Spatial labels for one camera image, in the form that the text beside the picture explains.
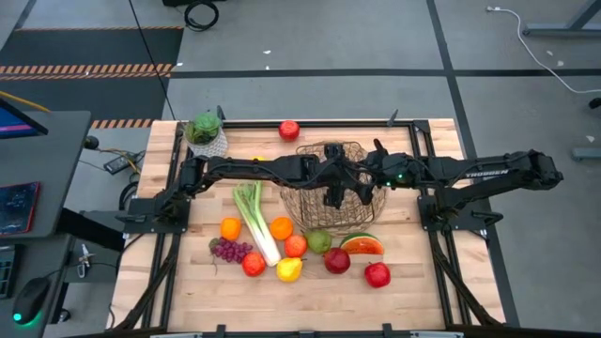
computer monitor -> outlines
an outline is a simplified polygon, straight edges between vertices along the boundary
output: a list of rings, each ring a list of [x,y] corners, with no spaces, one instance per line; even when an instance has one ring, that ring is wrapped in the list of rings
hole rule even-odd
[[[48,134],[48,130],[0,99],[0,139]]]

green onion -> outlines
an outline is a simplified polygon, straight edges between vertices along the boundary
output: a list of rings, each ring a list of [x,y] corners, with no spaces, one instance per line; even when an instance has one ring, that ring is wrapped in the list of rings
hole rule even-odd
[[[249,230],[251,230],[256,246],[263,254],[265,262],[268,266],[273,267],[278,264],[282,257],[261,214],[262,190],[263,182],[261,181],[240,183],[234,188],[234,200],[238,211],[242,214]]]

apple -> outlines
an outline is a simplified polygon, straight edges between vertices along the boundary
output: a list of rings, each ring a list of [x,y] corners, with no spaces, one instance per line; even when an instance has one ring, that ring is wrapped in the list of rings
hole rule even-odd
[[[280,137],[282,137],[285,141],[294,141],[299,137],[299,133],[301,132],[301,127],[299,124],[292,121],[286,120],[280,124],[279,128]]]
[[[323,262],[329,272],[340,274],[350,267],[350,256],[340,248],[332,248],[323,255]]]
[[[391,282],[391,271],[382,262],[370,264],[365,268],[365,280],[374,288],[386,286]]]

red grapes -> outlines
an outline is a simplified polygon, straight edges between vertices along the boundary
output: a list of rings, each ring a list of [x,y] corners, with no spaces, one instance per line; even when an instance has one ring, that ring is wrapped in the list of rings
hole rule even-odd
[[[253,246],[246,242],[239,244],[234,240],[219,238],[219,243],[216,242],[216,245],[211,247],[210,252],[227,261],[227,263],[236,262],[240,264],[244,256],[252,249]]]

wooden table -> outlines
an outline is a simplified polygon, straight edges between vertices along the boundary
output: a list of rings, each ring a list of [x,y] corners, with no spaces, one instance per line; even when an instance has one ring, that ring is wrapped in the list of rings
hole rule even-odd
[[[454,121],[430,119],[429,123],[436,155],[462,158]],[[152,197],[164,188],[175,128],[176,122],[155,121],[152,125],[139,196]],[[400,128],[304,128],[295,143],[283,143],[276,129],[227,129],[225,133],[229,142],[226,156],[241,159],[274,159],[294,154],[297,146],[324,140],[357,141],[371,151],[376,137],[390,152],[411,153],[408,132]],[[307,254],[301,278],[285,284],[277,279],[275,269],[249,278],[238,264],[216,259],[217,272],[211,265],[208,243],[220,235],[221,219],[239,217],[232,197],[236,184],[232,180],[218,182],[193,200],[189,230],[179,249],[169,331],[215,331],[218,324],[225,324],[228,331],[381,330],[382,323],[392,323],[395,330],[444,328],[428,237],[416,205],[417,191],[390,191],[382,214],[367,230],[384,244],[383,257],[353,255],[349,271],[332,275],[321,257]],[[270,182],[264,187],[266,221],[286,215],[280,188]],[[113,296],[117,323],[147,286],[155,240],[156,235],[146,234],[123,255]],[[239,240],[252,242],[246,227]],[[165,254],[169,243],[167,239]],[[485,242],[470,232],[456,231],[455,243],[466,285],[490,314],[502,321]],[[368,261],[382,258],[393,279],[384,288],[372,289],[362,272]],[[458,322],[455,292],[450,282],[447,284]],[[154,325],[159,322],[161,304],[160,289],[155,298]]]

